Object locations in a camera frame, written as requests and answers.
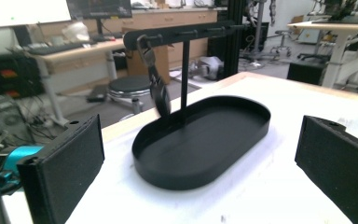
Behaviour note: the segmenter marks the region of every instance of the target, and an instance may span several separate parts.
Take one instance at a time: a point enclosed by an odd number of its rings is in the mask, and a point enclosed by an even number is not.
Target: box
[[[304,20],[304,16],[295,16],[292,18],[291,23],[298,23],[298,22],[302,22]],[[301,33],[301,29],[295,29],[295,28],[290,28],[293,31],[294,35],[299,35]]]

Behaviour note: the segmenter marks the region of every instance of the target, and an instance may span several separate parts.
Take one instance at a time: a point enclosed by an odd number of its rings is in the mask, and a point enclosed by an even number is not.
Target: vertical post
[[[246,0],[228,1],[227,18],[236,25],[242,25],[242,12]],[[230,77],[238,73],[238,60],[240,58],[242,30],[235,31],[226,38],[225,70],[224,77]]]
[[[40,71],[40,80],[42,81],[42,84],[45,87],[46,94],[48,95],[48,98],[51,102],[51,106],[53,107],[53,112],[54,112],[53,120],[63,127],[68,120],[66,120],[62,115],[62,111],[60,109],[57,96],[53,90],[53,87],[51,86],[51,79],[48,73],[48,68],[46,67],[46,64],[43,61],[43,59],[36,58],[36,62]]]
[[[190,58],[190,41],[183,42],[183,56],[182,56],[182,92],[181,92],[181,113],[182,122],[186,122],[186,107],[187,107],[187,82],[188,82],[188,60]]]
[[[98,35],[103,35],[103,22],[101,19],[97,19],[97,31]]]
[[[115,58],[113,56],[112,50],[107,51],[105,55],[106,55],[106,65],[107,65],[107,73],[109,75],[109,79],[110,80],[117,79]]]
[[[255,28],[255,48],[254,52],[260,52],[258,48],[260,46],[260,36],[261,36],[261,25],[263,20],[263,11],[264,11],[264,3],[266,0],[262,0],[258,2],[258,12],[257,12],[257,26]]]

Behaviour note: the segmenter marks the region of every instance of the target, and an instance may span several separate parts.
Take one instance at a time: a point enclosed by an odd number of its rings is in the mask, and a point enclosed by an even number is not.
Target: white desk
[[[67,223],[350,223],[296,166],[295,155],[304,115],[337,121],[358,137],[358,94],[240,73],[190,93],[188,102],[211,95],[265,105],[272,115],[266,137],[213,183],[170,191],[146,183],[132,162],[133,139],[158,117],[155,110],[104,128],[102,170]],[[173,100],[172,109],[179,107]],[[13,224],[32,222],[23,193],[4,202]]]
[[[337,35],[330,62],[325,71],[322,86],[333,88],[335,84],[345,85],[349,76],[358,73],[358,50],[353,53],[352,59],[344,58],[345,48],[350,36],[358,34],[358,24],[312,23],[304,21],[288,25],[295,29],[316,29],[332,31]]]
[[[42,83],[51,102],[51,106],[53,107],[54,121],[61,125],[64,125],[67,122],[67,120],[62,115],[62,111],[57,101],[54,87],[52,87],[51,85],[51,74],[48,71],[48,65],[54,66],[54,64],[56,63],[64,63],[74,59],[81,59],[86,56],[89,57],[101,53],[106,53],[106,64],[108,66],[109,77],[111,79],[115,79],[117,78],[117,74],[115,60],[112,54],[112,50],[115,49],[124,49],[124,43],[122,39],[117,39],[116,41],[101,42],[97,45],[90,46],[89,48],[71,49],[49,55],[30,55],[37,61]]]

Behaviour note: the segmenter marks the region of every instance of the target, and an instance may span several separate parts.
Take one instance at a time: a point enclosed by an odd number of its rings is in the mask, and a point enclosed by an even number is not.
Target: black block
[[[287,79],[321,86],[325,63],[298,61],[290,63]]]
[[[103,165],[99,116],[67,126],[53,142],[17,163],[34,223],[64,223]]]
[[[353,223],[358,223],[358,138],[335,122],[305,116],[296,163]]]

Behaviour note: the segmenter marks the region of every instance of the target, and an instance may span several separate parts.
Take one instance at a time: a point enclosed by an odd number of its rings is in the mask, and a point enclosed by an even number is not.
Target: black metal frame
[[[244,28],[244,25],[236,25],[234,21],[218,21],[196,25],[130,31],[124,35],[123,41],[126,49],[129,50],[137,50],[139,48],[137,44],[137,39],[141,35],[147,36],[148,45],[143,42],[143,45],[141,46],[141,48],[143,49],[183,42],[181,110],[183,113],[183,117],[185,118],[187,104],[187,79],[190,40],[213,36],[235,35],[240,33],[237,31]]]

